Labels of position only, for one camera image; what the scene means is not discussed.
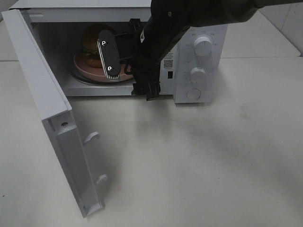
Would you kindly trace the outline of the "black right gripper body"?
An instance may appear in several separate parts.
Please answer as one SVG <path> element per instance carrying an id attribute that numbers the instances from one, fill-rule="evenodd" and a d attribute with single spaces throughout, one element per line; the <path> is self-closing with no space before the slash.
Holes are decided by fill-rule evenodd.
<path id="1" fill-rule="evenodd" d="M 139 49 L 140 34 L 143 25 L 138 18 L 128 22 L 130 30 L 116 35 L 120 62 L 125 65 L 124 73 L 132 75 L 133 96 L 146 96 L 149 101 L 158 98 L 160 94 L 160 65 L 144 56 Z"/>

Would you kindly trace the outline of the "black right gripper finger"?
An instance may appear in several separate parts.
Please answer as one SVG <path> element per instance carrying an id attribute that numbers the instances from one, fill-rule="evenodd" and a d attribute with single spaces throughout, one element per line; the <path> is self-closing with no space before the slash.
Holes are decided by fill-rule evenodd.
<path id="1" fill-rule="evenodd" d="M 98 34 L 97 44 L 106 78 L 111 81 L 118 81 L 121 65 L 114 34 L 110 30 L 102 30 Z"/>

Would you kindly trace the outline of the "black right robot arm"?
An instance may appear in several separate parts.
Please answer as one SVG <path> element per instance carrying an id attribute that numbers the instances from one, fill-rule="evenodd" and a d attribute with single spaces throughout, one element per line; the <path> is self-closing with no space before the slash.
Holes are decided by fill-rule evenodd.
<path id="1" fill-rule="evenodd" d="M 263 5 L 259 0 L 153 0 L 146 24 L 129 20 L 131 31 L 114 35 L 98 34 L 98 51 L 104 74 L 117 80 L 125 63 L 132 75 L 134 95 L 146 99 L 160 94 L 160 62 L 190 27 L 233 24 L 248 21 Z"/>

